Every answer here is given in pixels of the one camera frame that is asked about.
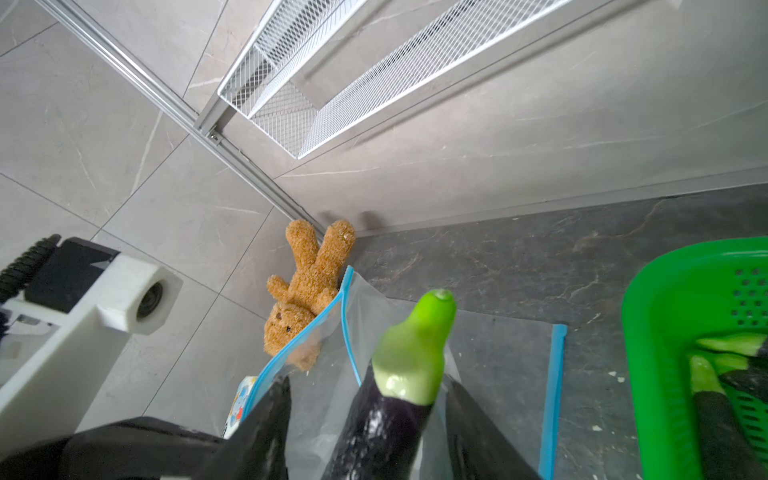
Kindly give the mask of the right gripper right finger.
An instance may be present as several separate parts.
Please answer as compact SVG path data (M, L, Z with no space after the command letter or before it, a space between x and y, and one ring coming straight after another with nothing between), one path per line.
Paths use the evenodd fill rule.
M447 444L455 479L539 479L471 394L446 380Z

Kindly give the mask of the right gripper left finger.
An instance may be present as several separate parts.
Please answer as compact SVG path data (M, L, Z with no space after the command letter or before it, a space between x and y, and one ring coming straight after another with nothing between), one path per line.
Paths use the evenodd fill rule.
M291 386L278 377L235 433L192 479L288 479Z

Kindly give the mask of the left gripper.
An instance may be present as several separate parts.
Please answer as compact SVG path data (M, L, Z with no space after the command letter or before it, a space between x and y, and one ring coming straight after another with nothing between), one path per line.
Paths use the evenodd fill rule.
M225 440L154 417L135 417L1 455L3 479L190 478Z

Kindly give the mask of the clear zip-top bag blue zipper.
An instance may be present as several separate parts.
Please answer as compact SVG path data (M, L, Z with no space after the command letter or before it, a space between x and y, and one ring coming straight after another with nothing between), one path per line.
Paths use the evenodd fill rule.
M347 268L330 306L259 374L245 414L274 380L290 380L292 406L285 448L289 478L324 479L380 337L406 319L416 303L386 298Z

